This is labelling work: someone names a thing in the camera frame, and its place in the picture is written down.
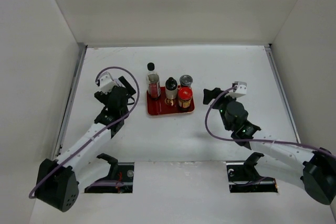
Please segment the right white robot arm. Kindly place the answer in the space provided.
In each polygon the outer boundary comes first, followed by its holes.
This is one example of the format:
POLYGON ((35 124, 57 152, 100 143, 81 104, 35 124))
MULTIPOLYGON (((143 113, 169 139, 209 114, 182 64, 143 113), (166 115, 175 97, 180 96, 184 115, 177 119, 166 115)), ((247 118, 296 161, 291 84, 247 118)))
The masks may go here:
POLYGON ((247 87, 234 83, 227 90, 203 90, 203 104, 218 110, 225 130, 234 142, 253 153, 244 162, 244 175, 251 180, 271 177, 303 189, 315 201, 330 205, 335 199, 335 155, 324 148, 277 140, 248 120, 237 98, 247 87))

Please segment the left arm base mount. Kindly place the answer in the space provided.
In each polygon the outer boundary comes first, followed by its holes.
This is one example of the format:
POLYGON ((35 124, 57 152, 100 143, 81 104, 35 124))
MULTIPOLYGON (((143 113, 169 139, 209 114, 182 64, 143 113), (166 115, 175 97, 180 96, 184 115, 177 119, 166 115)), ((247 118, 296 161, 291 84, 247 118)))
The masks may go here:
POLYGON ((135 163, 120 163, 116 158, 102 153, 97 161, 88 165, 86 173, 86 194, 131 194, 135 163))

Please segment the red lid spice jar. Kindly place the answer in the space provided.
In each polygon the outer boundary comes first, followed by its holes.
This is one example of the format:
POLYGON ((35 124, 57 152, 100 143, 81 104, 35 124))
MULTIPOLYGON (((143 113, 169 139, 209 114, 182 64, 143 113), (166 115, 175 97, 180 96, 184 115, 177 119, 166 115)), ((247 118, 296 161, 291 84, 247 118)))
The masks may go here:
POLYGON ((190 87, 181 87, 177 93, 180 110, 187 111, 191 106, 193 91, 190 87))

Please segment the black cap sauce bottle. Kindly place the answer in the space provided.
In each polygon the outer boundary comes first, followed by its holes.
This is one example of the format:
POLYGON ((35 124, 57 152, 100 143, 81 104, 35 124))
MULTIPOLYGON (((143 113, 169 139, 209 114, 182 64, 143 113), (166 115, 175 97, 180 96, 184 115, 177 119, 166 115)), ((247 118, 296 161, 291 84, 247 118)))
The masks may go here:
POLYGON ((152 62, 147 64, 148 74, 146 76, 148 94, 152 99, 158 99, 161 95, 160 77, 155 71, 155 65, 152 62))

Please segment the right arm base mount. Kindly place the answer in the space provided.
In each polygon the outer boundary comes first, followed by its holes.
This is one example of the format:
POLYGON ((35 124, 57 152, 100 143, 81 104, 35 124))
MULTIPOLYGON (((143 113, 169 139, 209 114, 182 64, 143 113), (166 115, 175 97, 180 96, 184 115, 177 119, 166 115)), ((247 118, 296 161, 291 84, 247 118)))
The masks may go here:
POLYGON ((245 161, 226 163, 229 191, 231 193, 277 193, 274 178, 260 176, 256 171, 257 162, 264 155, 252 153, 245 161))

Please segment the white label dark bottle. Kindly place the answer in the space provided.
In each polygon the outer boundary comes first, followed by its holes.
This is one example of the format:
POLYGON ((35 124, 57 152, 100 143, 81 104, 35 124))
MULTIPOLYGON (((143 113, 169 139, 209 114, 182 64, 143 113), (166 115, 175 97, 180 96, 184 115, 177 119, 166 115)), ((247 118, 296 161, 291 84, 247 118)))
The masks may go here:
POLYGON ((166 104, 173 106, 177 97, 178 84, 173 77, 169 77, 165 82, 166 104))

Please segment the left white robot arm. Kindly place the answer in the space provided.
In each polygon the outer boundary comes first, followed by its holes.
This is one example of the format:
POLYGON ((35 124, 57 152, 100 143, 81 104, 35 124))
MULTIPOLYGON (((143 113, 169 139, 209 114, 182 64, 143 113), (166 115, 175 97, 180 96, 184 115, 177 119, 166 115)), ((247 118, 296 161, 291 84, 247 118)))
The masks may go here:
POLYGON ((103 109, 91 127, 70 149, 55 159, 45 159, 39 166, 36 186, 29 198, 37 198, 62 211, 68 211, 80 192, 93 186, 122 187, 118 160, 103 147, 124 126, 131 109, 129 100, 139 95, 124 77, 113 80, 104 74, 97 81, 100 88, 94 97, 103 109))

